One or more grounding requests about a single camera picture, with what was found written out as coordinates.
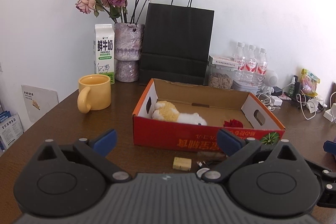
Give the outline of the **red artificial rose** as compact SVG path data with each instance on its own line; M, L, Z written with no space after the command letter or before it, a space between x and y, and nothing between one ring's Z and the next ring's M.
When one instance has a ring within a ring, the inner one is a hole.
M243 128L244 125L239 120L231 119L229 121L224 121L223 127L224 128Z

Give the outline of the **sheep plush toy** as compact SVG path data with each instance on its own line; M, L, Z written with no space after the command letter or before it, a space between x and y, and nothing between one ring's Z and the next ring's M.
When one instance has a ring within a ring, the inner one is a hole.
M180 113L174 104L167 101L156 102L151 117L157 121L194 124L201 126L207 125L206 120L203 119L198 113Z

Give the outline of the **yellow ceramic mug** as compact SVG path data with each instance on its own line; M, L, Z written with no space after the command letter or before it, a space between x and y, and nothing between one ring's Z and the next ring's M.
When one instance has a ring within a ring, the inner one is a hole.
M87 75L78 80L77 107L81 113L103 110L111 104L110 78L103 74Z

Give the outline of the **white earphones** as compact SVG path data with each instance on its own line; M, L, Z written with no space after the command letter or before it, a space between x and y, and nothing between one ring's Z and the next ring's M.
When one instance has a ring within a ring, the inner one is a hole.
M276 96L272 96L267 93L257 93L256 97L263 103L268 110L274 111L276 109L280 109L282 105L282 100Z

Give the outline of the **white illustrated tin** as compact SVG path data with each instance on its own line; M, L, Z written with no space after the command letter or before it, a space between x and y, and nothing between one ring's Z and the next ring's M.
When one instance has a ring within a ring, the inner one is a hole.
M254 83L234 80L232 84L232 89L241 91L241 92L249 92L249 93L256 95L259 90L259 87L255 85Z

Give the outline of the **clear seed container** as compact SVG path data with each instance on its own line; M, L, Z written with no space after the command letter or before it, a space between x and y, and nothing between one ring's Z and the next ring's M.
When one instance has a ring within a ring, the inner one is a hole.
M231 89L235 71L235 68L210 64L208 86L219 89Z

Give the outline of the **colourful snack bag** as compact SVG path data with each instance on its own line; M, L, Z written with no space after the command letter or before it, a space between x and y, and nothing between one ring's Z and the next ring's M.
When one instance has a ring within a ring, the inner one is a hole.
M320 79L307 69L302 69L301 71L301 87L302 92L306 96L316 97L317 96L317 85L320 83Z

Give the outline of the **left water bottle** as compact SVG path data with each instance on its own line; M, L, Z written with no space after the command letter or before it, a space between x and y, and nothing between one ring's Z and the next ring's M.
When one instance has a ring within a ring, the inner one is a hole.
M238 42L236 50L232 54L232 60L238 64L238 68L236 69L234 76L235 80L241 80L245 68L246 58L244 48L245 44L242 42Z

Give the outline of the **water bottle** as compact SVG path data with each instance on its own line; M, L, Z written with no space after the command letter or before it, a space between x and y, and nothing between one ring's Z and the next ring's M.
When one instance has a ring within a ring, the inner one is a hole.
M232 54L232 60L238 64L238 68L236 69L234 76L235 80L241 80L245 68L246 58L244 48L245 44L242 42L238 42L236 50Z
M268 58L266 55L266 49L260 48L260 54L257 60L257 67L253 77L253 83L258 87L261 87L263 84L267 66L268 66Z
M256 46L249 45L245 57L245 67L243 71L242 80L251 83L257 67L257 59L255 56Z

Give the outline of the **middle water bottle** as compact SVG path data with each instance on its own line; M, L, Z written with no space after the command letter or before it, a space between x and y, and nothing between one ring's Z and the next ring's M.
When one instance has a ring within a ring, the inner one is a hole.
M251 83L257 67L257 59L255 56L256 46L249 45L245 57L245 67L243 71L242 80Z

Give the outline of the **white leaflet card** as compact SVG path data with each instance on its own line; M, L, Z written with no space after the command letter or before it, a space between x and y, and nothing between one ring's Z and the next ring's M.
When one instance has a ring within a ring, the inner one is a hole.
M35 123L58 103L58 93L54 90L22 85L22 94L29 120Z

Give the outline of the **white milk carton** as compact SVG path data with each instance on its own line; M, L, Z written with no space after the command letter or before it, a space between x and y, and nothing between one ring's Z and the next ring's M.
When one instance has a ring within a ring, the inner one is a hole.
M94 73L106 75L114 84L114 28L113 24L96 24L94 29Z

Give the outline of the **flat white box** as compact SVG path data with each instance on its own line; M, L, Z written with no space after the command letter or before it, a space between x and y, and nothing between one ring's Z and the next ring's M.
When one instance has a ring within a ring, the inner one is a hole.
M238 69L239 64L236 61L233 61L226 57L218 57L218 56L211 56L209 55L209 63L213 65L223 66L223 67L230 67L234 69Z

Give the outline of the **purple textured vase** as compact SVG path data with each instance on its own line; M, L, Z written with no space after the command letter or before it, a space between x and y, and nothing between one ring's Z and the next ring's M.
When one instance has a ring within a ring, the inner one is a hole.
M133 83L138 80L144 28L144 24L135 23L116 23L114 25L115 79L117 81Z

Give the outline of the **black paper shopping bag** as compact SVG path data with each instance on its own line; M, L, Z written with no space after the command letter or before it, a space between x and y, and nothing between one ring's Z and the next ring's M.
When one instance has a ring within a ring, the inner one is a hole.
M140 84L151 79L204 83L214 11L191 4L149 4L139 62Z

